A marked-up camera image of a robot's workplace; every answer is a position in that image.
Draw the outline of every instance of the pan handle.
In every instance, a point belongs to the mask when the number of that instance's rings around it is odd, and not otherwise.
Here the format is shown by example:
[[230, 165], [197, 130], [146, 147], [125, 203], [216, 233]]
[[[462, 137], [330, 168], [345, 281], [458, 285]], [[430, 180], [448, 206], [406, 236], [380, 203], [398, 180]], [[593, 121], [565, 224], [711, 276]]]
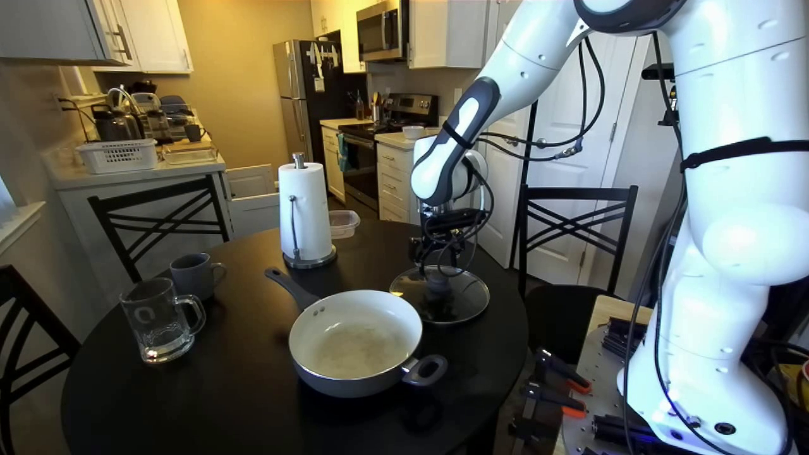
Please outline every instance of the pan handle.
[[401, 381], [411, 386], [433, 386], [448, 371], [448, 360], [440, 355], [430, 355], [424, 360], [410, 360], [401, 363]]
[[306, 288], [300, 288], [291, 276], [280, 274], [278, 269], [268, 269], [262, 274], [268, 281], [278, 283], [280, 288], [287, 290], [287, 297], [294, 297], [294, 300], [306, 309], [311, 304], [318, 300], [318, 297], [307, 293]]

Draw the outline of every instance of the black chair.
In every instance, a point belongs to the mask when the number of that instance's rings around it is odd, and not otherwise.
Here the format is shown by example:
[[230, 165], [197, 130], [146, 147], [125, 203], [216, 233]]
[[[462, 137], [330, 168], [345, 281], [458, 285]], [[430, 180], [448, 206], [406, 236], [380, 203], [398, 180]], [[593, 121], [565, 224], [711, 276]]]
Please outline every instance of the black chair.
[[[166, 236], [219, 236], [224, 242], [230, 240], [213, 174], [105, 200], [89, 198], [89, 203], [134, 283], [142, 281], [137, 261]], [[200, 218], [208, 208], [214, 213], [213, 219]]]
[[[12, 266], [0, 269], [0, 314], [0, 452], [12, 455], [10, 405], [69, 370], [80, 343]], [[32, 328], [55, 347], [24, 351]]]
[[[522, 188], [519, 198], [519, 285], [525, 300], [531, 348], [543, 347], [575, 363], [596, 297], [615, 297], [631, 224], [637, 188]], [[563, 214], [548, 203], [593, 203], [593, 211]], [[612, 255], [605, 288], [545, 283], [527, 276], [527, 254], [563, 236]]]

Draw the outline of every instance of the stainless steel refrigerator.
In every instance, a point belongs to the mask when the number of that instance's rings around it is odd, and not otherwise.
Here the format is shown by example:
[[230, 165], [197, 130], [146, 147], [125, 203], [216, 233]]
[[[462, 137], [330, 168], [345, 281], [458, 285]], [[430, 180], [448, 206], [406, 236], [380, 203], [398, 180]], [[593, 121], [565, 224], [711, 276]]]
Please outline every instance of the stainless steel refrigerator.
[[321, 118], [353, 116], [357, 97], [367, 101], [363, 73], [340, 70], [334, 40], [285, 40], [272, 46], [285, 151], [323, 161]]

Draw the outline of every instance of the black table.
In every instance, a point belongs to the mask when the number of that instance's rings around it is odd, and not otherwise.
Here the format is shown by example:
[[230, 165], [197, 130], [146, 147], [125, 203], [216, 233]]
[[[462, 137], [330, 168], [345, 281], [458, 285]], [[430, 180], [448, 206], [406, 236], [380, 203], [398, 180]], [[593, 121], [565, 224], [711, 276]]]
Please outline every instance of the black table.
[[[353, 237], [335, 240], [335, 264], [294, 279], [314, 293], [387, 288], [411, 266], [411, 233], [362, 222]], [[62, 390], [74, 452], [491, 452], [527, 341], [515, 281], [491, 255], [477, 250], [471, 266], [491, 285], [491, 309], [462, 326], [424, 326], [417, 355], [445, 355], [449, 371], [430, 390], [396, 385], [363, 399], [323, 398], [297, 381], [285, 348], [297, 305], [262, 279], [266, 269], [285, 270], [275, 231], [213, 255], [227, 276], [187, 356], [142, 363], [122, 309], [82, 341]]]

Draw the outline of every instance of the stove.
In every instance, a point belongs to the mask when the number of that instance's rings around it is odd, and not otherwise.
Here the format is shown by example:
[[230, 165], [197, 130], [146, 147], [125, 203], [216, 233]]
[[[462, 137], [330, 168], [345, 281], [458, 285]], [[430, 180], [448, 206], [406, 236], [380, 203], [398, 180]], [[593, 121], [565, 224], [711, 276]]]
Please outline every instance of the stove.
[[345, 206], [380, 213], [376, 189], [376, 142], [373, 135], [401, 131], [406, 125], [435, 126], [436, 97], [392, 94], [380, 109], [380, 121], [371, 126], [340, 126], [340, 169]]

